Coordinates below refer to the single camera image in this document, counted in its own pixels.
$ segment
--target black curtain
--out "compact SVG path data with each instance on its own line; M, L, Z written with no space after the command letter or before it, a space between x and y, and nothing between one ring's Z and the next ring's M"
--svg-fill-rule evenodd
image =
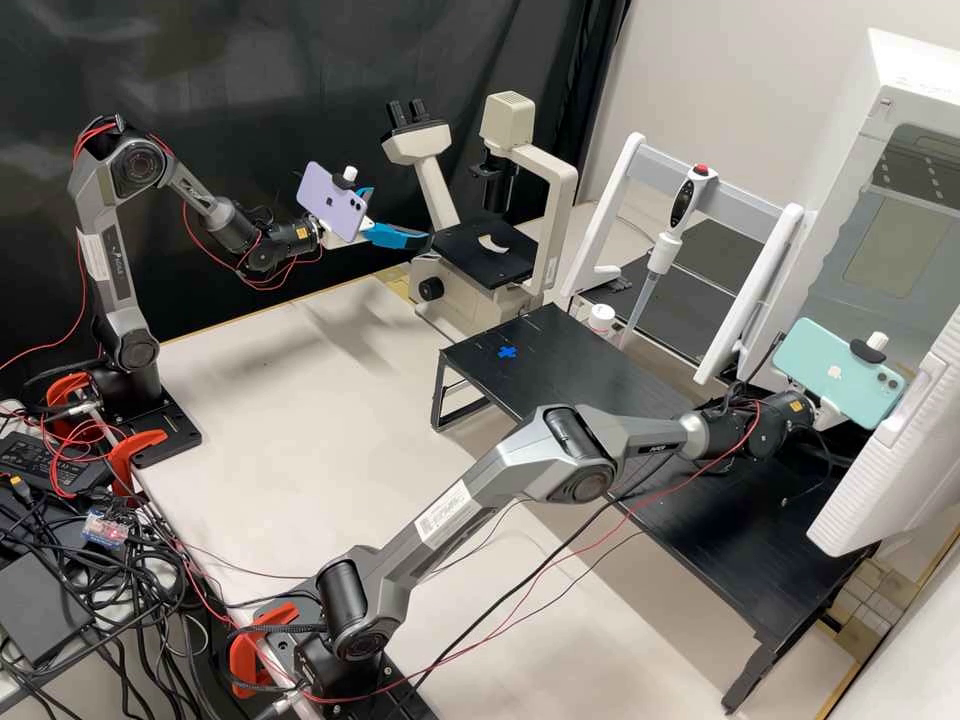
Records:
M0 82L0 363L59 338L80 302L70 149L98 114L155 132L214 192L276 215L295 201L308 160L349 163L376 193L375 219L428 218L410 168L380 148L386 100L422 97L450 123L440 158L464 217L479 210L467 168L487 94L537 103L535 140L582 169L626 0L16 0L4 3ZM545 188L521 176L510 219L542 212ZM161 340L367 274L408 255L358 244L257 293L191 245L167 191L120 210L140 304ZM90 356L89 312L62 346L0 373L26 377Z

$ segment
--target small white bottle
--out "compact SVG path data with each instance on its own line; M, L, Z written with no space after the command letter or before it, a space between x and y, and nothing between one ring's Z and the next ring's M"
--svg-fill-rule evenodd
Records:
M602 303L590 308L590 317L587 318L587 327L602 337L607 342L612 342L616 334L613 329L613 321L617 313L609 305Z

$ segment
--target mint green smartphone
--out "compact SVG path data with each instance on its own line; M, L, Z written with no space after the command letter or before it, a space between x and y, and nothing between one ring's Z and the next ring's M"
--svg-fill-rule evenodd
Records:
M849 342L810 318L797 320L773 365L868 430L893 410L906 387L899 373L858 356Z

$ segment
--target smartphone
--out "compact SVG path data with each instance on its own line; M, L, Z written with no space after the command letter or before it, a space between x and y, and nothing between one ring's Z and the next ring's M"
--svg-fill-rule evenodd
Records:
M334 235L352 243L367 214L367 201L353 190L344 190L333 176L312 160L303 171L297 202Z
M899 373L867 362L849 342L810 318L797 320L774 353L773 365L868 430L890 414L906 387Z

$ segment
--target microscope stage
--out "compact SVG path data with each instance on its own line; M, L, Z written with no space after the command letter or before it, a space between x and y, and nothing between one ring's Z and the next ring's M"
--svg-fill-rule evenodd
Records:
M508 248L488 250L480 243L484 235L490 244ZM537 243L499 218L471 220L441 230L433 236L433 249L464 275L487 290L523 282L533 275Z

